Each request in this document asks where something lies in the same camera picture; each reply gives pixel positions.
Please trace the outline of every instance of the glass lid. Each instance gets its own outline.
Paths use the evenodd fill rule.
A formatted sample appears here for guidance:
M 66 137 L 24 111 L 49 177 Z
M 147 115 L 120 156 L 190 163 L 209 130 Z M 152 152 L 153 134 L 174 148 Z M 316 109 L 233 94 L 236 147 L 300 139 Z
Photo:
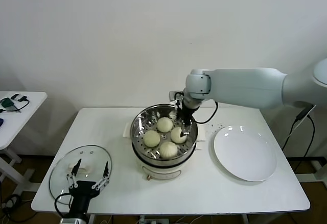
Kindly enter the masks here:
M 81 164 L 76 174 L 76 181 L 99 181 L 107 162 L 110 177 L 112 162 L 106 149 L 96 145 L 78 147 L 60 159 L 51 172 L 49 189 L 54 199 L 62 193 L 69 192 L 66 176 L 72 172 L 79 159 L 81 159 Z M 68 205 L 70 199 L 71 196 L 63 196 L 58 202 Z

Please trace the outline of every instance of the white table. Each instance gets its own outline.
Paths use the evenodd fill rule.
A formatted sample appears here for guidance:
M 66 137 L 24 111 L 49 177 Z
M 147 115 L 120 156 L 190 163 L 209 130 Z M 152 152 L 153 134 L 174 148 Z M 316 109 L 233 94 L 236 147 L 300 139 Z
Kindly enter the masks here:
M 2 181 L 5 177 L 12 179 L 15 183 L 17 183 L 14 193 L 20 195 L 23 191 L 37 191 L 39 184 L 29 182 L 30 177 L 34 173 L 33 169 L 28 169 L 24 176 L 22 176 L 12 167 L 15 163 L 20 163 L 21 158 L 13 150 L 8 148 L 8 146 L 24 127 L 24 125 L 29 121 L 36 110 L 41 106 L 47 95 L 45 92 L 0 91 L 0 100 L 6 97 L 10 98 L 14 94 L 27 96 L 30 103 L 23 108 L 20 113 L 0 113 L 0 118 L 4 120 L 4 123 L 0 127 L 0 150 L 11 158 L 11 162 L 9 164 L 0 158 L 0 170 L 3 173 L 0 180 Z M 26 104 L 26 102 L 13 102 L 17 108 L 21 108 Z
M 188 170 L 169 181 L 147 181 L 138 168 L 131 142 L 122 137 L 126 122 L 142 108 L 84 108 L 78 113 L 32 202 L 40 212 L 55 212 L 49 177 L 58 160 L 72 149 L 88 144 L 102 146 L 112 157 L 109 185 L 91 200 L 93 214 L 214 215 L 269 213 L 306 210 L 309 200 L 281 148 L 257 109 L 219 108 L 205 126 L 206 141 L 192 157 Z M 196 112 L 204 121 L 212 108 Z M 263 182 L 246 182 L 227 172 L 212 153 L 218 126 L 244 125 L 256 129 L 273 142 L 277 156 L 274 175 Z M 67 206 L 59 205 L 62 211 Z

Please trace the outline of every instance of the white robotic arm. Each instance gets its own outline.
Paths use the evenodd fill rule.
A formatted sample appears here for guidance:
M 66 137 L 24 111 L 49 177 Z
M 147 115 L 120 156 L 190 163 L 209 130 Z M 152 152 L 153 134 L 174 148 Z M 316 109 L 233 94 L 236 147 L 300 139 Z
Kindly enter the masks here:
M 171 91 L 170 100 L 176 99 Z M 274 108 L 278 105 L 327 104 L 327 59 L 310 65 L 306 69 L 285 74 L 274 68 L 249 69 L 194 69 L 186 79 L 182 92 L 179 116 L 186 121 L 203 101 L 252 108 Z

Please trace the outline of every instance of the steamed bun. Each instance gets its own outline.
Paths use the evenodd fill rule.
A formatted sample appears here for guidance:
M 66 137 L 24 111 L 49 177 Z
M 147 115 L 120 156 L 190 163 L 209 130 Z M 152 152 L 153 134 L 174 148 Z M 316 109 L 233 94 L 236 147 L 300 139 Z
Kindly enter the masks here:
M 147 131 L 143 136 L 145 146 L 155 147 L 160 143 L 160 135 L 156 131 Z
M 181 127 L 176 127 L 171 131 L 171 138 L 173 142 L 177 144 L 181 144 L 186 141 L 186 136 L 180 137 L 181 132 L 182 132 Z
M 160 118 L 157 122 L 157 128 L 159 131 L 166 133 L 173 128 L 173 122 L 170 118 Z
M 178 148 L 175 143 L 171 141 L 165 141 L 159 149 L 160 157 L 169 159 L 177 156 Z

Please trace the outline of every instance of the floor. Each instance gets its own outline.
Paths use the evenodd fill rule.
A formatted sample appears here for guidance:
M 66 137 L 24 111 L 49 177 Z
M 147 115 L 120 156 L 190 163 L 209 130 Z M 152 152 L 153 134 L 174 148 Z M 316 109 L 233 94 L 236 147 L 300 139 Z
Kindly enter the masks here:
M 47 169 L 49 168 L 52 160 L 51 159 L 33 159 L 33 158 L 23 158 L 21 164 L 16 164 L 15 168 L 20 172 L 24 173 L 27 168 L 34 168 L 36 172 L 32 176 L 32 182 L 41 182 Z M 297 162 L 291 162 L 291 166 L 295 167 Z M 312 173 L 314 169 L 308 162 L 303 162 L 297 170 L 298 173 Z M 322 183 L 303 183 L 302 187 L 306 192 L 310 202 L 311 208 L 305 212 L 295 212 L 289 214 L 283 214 L 278 219 L 271 222 L 271 224 L 322 224 L 327 223 L 327 190 Z M 15 189 L 15 184 L 9 180 L 5 179 L 2 183 L 2 195 L 3 199 L 9 196 Z M 24 192 L 22 194 L 23 200 L 30 200 L 34 196 L 34 193 Z M 11 215 L 14 220 L 23 220 L 34 214 L 31 210 L 30 203 L 27 203 Z M 170 223 L 175 223 L 182 216 L 165 216 L 161 218 L 168 218 Z M 190 223 L 196 216 L 187 216 L 181 220 L 181 222 Z M 249 216 L 250 220 L 255 218 L 255 215 Z M 97 216 L 95 224 L 100 224 L 101 221 L 108 221 L 110 216 Z M 9 221 L 6 217 L 0 219 L 2 224 L 14 223 Z M 32 219 L 24 223 L 46 223 L 46 224 L 57 224 L 60 218 L 53 213 L 38 213 Z M 111 223 L 114 224 L 135 224 L 138 221 L 138 216 L 113 216 Z M 218 215 L 218 216 L 204 216 L 192 224 L 242 224 L 242 218 L 240 215 Z

